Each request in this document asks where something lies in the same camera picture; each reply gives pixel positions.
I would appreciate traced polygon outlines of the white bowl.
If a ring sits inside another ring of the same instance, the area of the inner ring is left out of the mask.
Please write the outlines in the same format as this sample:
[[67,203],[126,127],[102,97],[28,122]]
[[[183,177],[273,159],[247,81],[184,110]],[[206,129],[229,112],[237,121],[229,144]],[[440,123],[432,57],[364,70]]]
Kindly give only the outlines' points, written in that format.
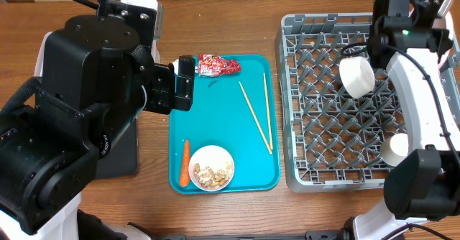
[[348,57],[339,63],[339,75],[346,92],[352,98],[361,98],[374,90],[374,71],[364,57]]

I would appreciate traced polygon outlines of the wooden chopstick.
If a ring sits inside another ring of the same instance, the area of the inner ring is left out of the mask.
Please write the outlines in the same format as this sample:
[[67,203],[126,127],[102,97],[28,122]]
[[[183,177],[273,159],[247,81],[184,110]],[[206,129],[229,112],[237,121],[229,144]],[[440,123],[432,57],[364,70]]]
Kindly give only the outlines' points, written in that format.
[[272,127],[271,127],[270,105],[269,105],[268,90],[267,90],[267,78],[266,78],[265,73],[263,73],[263,80],[264,80],[264,95],[265,95],[266,113],[267,113],[267,126],[268,126],[268,134],[269,134],[269,149],[270,149],[270,154],[272,154],[272,151],[273,151]]
[[265,146],[266,146],[266,148],[267,148],[267,151],[270,153],[270,155],[272,155],[272,150],[271,150],[271,148],[270,148],[270,146],[269,146],[269,143],[268,143],[268,141],[267,141],[267,139],[266,139],[265,133],[263,132],[262,127],[260,126],[260,123],[259,123],[259,120],[258,120],[258,118],[257,118],[257,115],[256,115],[255,112],[254,112],[254,109],[253,109],[253,107],[252,107],[252,104],[251,104],[251,102],[250,102],[250,100],[249,100],[249,97],[248,97],[248,95],[247,95],[247,93],[246,93],[246,91],[245,91],[245,89],[244,89],[244,86],[242,85],[242,82],[241,82],[241,81],[239,81],[239,86],[240,86],[241,91],[242,91],[242,93],[243,93],[243,95],[244,95],[245,101],[247,102],[247,106],[248,106],[248,108],[249,108],[249,110],[250,110],[250,112],[251,112],[251,114],[252,114],[252,117],[253,117],[253,119],[254,119],[254,122],[255,122],[255,124],[256,124],[256,126],[257,126],[257,128],[258,128],[258,130],[259,130],[259,133],[260,133],[260,135],[261,135],[261,137],[262,137],[262,140],[263,140],[263,142],[264,142],[264,144],[265,144]]

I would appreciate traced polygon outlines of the pink bowl with food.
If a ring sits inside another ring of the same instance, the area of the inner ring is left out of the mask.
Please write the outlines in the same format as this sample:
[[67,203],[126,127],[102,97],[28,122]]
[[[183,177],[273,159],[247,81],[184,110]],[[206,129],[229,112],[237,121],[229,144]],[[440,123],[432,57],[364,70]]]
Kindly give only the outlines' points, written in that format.
[[206,192],[223,190],[235,173],[234,159],[223,147],[208,145],[195,151],[188,167],[191,182]]

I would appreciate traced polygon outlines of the pale green cup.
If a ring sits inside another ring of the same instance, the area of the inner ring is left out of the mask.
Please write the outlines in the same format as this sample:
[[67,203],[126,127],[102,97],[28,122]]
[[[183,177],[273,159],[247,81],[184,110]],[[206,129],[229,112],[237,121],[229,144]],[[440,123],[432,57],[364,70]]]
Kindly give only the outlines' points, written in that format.
[[389,137],[381,144],[379,151],[386,164],[397,167],[409,155],[408,135],[397,133]]

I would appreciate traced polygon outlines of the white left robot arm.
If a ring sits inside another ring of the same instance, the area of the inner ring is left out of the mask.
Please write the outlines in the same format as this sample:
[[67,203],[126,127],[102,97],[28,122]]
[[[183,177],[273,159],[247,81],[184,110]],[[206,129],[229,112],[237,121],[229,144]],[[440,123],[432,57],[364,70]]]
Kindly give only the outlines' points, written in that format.
[[95,10],[46,34],[36,74],[1,108],[1,237],[127,239],[79,210],[98,161],[143,111],[193,104],[196,62],[158,61],[158,0],[73,0]]

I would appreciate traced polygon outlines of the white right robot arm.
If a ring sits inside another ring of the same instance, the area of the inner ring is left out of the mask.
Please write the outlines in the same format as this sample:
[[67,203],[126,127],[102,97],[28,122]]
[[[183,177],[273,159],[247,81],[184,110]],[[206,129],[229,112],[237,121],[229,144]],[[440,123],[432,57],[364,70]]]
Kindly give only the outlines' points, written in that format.
[[459,214],[459,128],[441,85],[440,69],[454,44],[453,0],[374,0],[369,39],[341,49],[339,75],[361,98],[383,69],[402,109],[408,140],[385,141],[392,171],[383,199],[350,218],[340,239],[401,239],[408,229]]

